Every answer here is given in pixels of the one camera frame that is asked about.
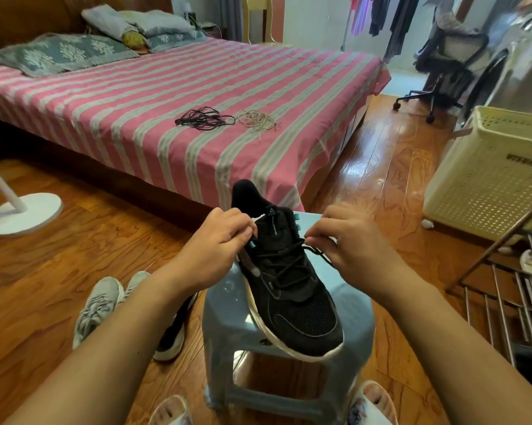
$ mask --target curtain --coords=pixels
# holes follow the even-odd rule
[[[227,28],[229,40],[242,42],[242,0],[219,0],[221,26]]]
[[[522,0],[496,0],[496,3],[494,3],[492,10],[482,26],[482,32],[487,33],[490,27],[492,27],[492,24],[496,22],[503,13],[513,12],[517,5],[520,4],[520,1]]]

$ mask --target blue stool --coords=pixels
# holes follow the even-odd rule
[[[320,215],[299,214],[300,235]],[[203,310],[207,388],[206,401],[219,410],[229,403],[284,416],[308,419],[323,425],[341,425],[344,402],[362,366],[372,351],[374,314],[372,303],[363,293],[352,288],[337,270],[321,257],[306,251],[315,271],[331,293],[344,331],[342,350],[324,362],[327,379],[323,393],[316,400],[295,400],[237,386],[233,382],[233,355],[236,351],[252,351],[277,357],[290,357],[275,346],[263,345],[264,333],[249,314],[244,280],[237,264],[227,276],[207,291]]]

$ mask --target yellow wooden chair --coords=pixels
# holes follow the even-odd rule
[[[242,41],[244,43],[252,44],[250,42],[250,12],[253,10],[266,10],[266,38],[264,42],[258,43],[259,45],[292,47],[292,45],[278,43],[272,37],[272,0],[242,0]]]

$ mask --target bedspread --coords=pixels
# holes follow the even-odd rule
[[[229,208],[232,185],[249,178],[268,200],[302,210],[309,179],[389,80],[368,54],[208,39],[48,78],[0,66],[0,119],[208,206]],[[175,125],[200,106],[259,109],[280,127],[260,136],[241,123]]]

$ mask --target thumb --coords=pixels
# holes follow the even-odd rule
[[[242,248],[244,248],[244,245],[248,243],[250,237],[252,237],[252,228],[246,227],[225,244],[233,255],[236,255]]]
[[[339,248],[329,237],[306,237],[305,244],[313,248],[318,248],[327,255],[333,264],[340,264],[341,255],[339,253]]]

